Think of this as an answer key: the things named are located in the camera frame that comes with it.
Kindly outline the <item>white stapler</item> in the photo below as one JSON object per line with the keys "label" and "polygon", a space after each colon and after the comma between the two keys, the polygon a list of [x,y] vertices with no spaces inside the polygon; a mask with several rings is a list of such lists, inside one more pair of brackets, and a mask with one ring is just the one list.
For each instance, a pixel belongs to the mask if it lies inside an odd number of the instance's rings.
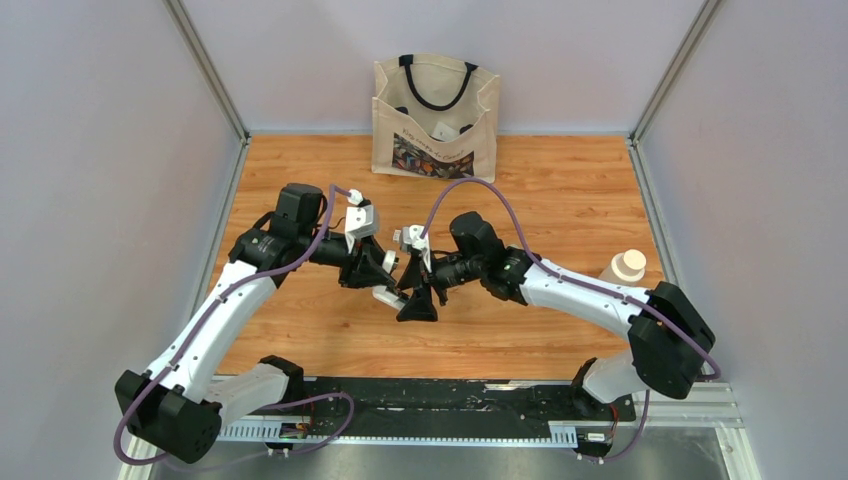
{"label": "white stapler", "polygon": [[[397,267],[397,263],[397,252],[394,250],[387,250],[383,257],[381,268],[384,273],[391,276]],[[373,287],[372,297],[397,311],[400,311],[406,305],[406,299],[403,293],[397,289],[393,281],[388,282],[385,285]]]}

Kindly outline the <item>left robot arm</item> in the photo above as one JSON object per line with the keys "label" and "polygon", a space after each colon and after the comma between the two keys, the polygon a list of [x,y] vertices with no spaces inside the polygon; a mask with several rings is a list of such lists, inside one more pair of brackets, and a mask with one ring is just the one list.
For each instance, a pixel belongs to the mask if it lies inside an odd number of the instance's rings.
{"label": "left robot arm", "polygon": [[358,190],[284,186],[275,208],[237,238],[214,288],[178,336],[145,370],[127,370],[117,380],[116,456],[132,466],[167,457],[192,464],[224,427],[256,410],[299,411],[306,402],[303,370],[278,356],[222,382],[213,377],[249,319],[306,262],[336,268],[344,288],[393,288],[397,261],[376,241],[378,230],[377,209]]}

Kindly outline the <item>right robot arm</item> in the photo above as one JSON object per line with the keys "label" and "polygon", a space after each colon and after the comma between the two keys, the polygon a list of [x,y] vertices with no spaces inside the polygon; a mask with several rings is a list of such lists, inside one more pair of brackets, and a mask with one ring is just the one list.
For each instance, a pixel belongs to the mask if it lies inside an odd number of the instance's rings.
{"label": "right robot arm", "polygon": [[449,289],[479,282],[493,297],[581,318],[624,339],[626,350],[591,358],[571,382],[570,403],[579,416],[598,417],[621,397],[655,391],[683,400],[701,378],[715,335],[675,284],[624,286],[560,267],[527,249],[507,246],[475,211],[456,217],[453,252],[437,256],[421,225],[394,235],[410,262],[398,282],[398,321],[430,321]]}

